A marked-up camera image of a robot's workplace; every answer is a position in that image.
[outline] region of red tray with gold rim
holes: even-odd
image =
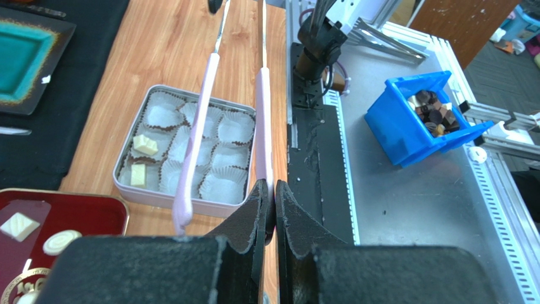
[[[91,194],[5,189],[0,191],[0,225],[20,212],[39,223],[22,242],[0,233],[0,304],[45,283],[56,256],[43,252],[49,237],[64,230],[82,236],[124,235],[129,220],[126,204],[118,198]]]

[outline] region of black placemat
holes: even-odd
[[[40,0],[77,25],[30,116],[0,113],[0,125],[31,129],[0,135],[0,189],[58,189],[68,173],[129,0]]]

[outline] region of metal table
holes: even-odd
[[[288,42],[295,41],[291,11]],[[372,49],[342,49],[350,94],[341,100],[330,91],[325,104],[337,107],[342,127],[355,243],[457,246],[477,257],[499,303],[540,303],[540,237],[503,157],[490,151],[474,164],[466,156],[470,143],[396,167],[365,122],[393,77],[450,70],[445,90],[453,104],[476,102],[447,41],[391,23],[382,30],[429,58],[416,66]]]

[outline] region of turquoise square plate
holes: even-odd
[[[0,112],[30,115],[75,25],[0,8]]]

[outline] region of wooden table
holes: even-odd
[[[222,10],[210,15],[206,1],[131,0],[61,191],[120,196],[113,167],[146,91],[154,84],[200,91],[221,16]],[[274,176],[286,181],[285,11],[268,7],[267,24]],[[232,0],[219,49],[214,97],[255,106],[258,45],[257,3]],[[128,205],[128,235],[174,234],[169,209]],[[195,215],[187,231],[205,234],[221,222],[221,218]],[[264,288],[276,303],[274,243],[266,247],[265,268]]]

